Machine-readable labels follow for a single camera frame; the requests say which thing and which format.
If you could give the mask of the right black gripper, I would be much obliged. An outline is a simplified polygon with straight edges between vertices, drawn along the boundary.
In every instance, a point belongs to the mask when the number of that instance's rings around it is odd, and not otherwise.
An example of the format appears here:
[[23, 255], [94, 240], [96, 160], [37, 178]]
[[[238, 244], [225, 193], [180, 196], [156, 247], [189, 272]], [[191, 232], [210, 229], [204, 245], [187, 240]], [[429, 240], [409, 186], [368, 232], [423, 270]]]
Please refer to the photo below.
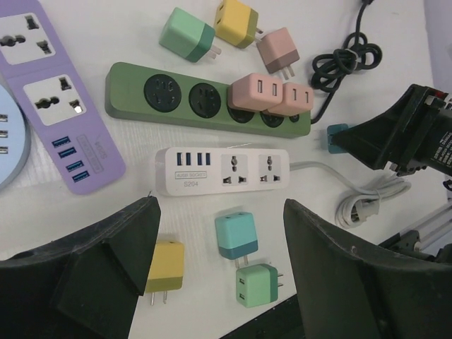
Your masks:
[[416, 155], [432, 129], [448, 93], [412, 84], [389, 109], [389, 118], [377, 117], [335, 135], [337, 144], [372, 170], [391, 169], [405, 177], [427, 168]]

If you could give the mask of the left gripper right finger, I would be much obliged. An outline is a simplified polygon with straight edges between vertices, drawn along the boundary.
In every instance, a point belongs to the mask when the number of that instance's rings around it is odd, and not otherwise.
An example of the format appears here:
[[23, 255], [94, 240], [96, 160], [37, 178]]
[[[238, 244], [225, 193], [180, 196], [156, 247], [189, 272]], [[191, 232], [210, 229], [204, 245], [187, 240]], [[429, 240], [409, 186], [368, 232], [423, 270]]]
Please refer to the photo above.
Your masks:
[[308, 338], [450, 338], [451, 245], [408, 249], [341, 229], [293, 199], [285, 237]]

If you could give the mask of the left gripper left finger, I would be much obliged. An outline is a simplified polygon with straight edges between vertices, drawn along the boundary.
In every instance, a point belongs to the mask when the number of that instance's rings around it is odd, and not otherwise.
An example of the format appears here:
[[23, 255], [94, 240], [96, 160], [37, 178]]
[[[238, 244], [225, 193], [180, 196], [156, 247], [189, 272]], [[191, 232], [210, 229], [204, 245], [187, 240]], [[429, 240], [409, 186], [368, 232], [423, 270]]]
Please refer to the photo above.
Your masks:
[[127, 338], [160, 224], [144, 197], [1, 262], [2, 338]]

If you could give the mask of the pink charger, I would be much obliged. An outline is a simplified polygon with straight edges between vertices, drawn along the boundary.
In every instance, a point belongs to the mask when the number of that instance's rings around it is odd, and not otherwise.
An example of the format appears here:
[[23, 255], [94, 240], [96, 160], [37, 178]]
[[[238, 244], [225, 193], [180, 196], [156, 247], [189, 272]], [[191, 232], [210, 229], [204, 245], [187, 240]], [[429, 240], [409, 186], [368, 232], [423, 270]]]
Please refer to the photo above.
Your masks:
[[264, 35], [256, 46], [269, 74], [281, 71], [285, 80], [295, 76], [292, 64], [300, 56], [286, 27]]
[[269, 114], [292, 117], [310, 111], [314, 106], [314, 91], [308, 85], [284, 83], [282, 102], [268, 109]]
[[261, 112], [283, 100], [283, 81], [261, 73], [250, 73], [227, 88], [227, 107], [231, 112]]

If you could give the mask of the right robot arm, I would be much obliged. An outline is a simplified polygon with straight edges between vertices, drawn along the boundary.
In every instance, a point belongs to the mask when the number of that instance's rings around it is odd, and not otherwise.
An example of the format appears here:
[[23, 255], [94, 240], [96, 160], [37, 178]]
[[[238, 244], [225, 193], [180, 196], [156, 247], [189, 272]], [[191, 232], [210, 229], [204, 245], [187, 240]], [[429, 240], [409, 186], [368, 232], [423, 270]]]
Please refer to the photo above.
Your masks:
[[382, 114], [331, 136], [372, 170], [404, 177], [431, 167], [451, 176], [451, 94], [412, 84]]

